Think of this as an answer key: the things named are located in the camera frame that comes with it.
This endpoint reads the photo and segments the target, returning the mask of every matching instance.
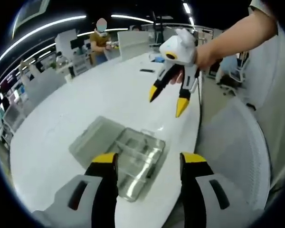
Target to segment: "yellow shirt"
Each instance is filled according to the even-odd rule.
[[[96,32],[92,33],[90,35],[90,41],[95,41],[96,42],[96,45],[98,47],[105,47],[106,46],[106,43],[107,41],[110,40],[110,36],[106,36],[106,37],[101,37],[99,36]]]

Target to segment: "white table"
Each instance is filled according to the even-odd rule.
[[[118,197],[115,212],[117,228],[162,227],[181,190],[180,152],[194,151],[200,122],[197,90],[180,118],[175,118],[180,85],[168,85],[149,103],[156,75],[139,70],[160,72],[162,67],[151,63],[149,54],[125,62],[116,58],[76,77],[34,109],[10,150],[14,186],[29,211],[46,209],[57,190],[85,172],[68,148],[102,115],[138,131],[153,131],[170,148],[145,198],[129,203]]]

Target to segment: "ceiling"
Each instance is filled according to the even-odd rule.
[[[250,0],[232,2],[227,0],[189,0],[187,2],[192,8],[196,25],[227,29],[248,14],[247,8]],[[13,22],[23,4],[24,1],[21,0],[0,0],[0,12],[3,14],[0,17],[0,55],[18,39],[42,25],[78,15],[87,15],[87,18],[61,23],[29,37],[2,59],[0,62],[0,75],[24,52],[29,55],[53,43],[56,35],[62,31],[76,28],[79,33],[89,32],[94,29],[92,22],[96,22],[99,18],[107,20],[108,29],[127,28],[133,24],[145,24],[145,22],[131,19],[114,19],[111,18],[112,14],[153,20],[152,11],[154,11],[156,16],[169,15],[173,17],[169,22],[189,23],[181,0],[118,0],[115,3],[91,0],[50,0],[46,12],[19,26],[12,39]],[[35,45],[41,42],[41,45],[34,48]]]

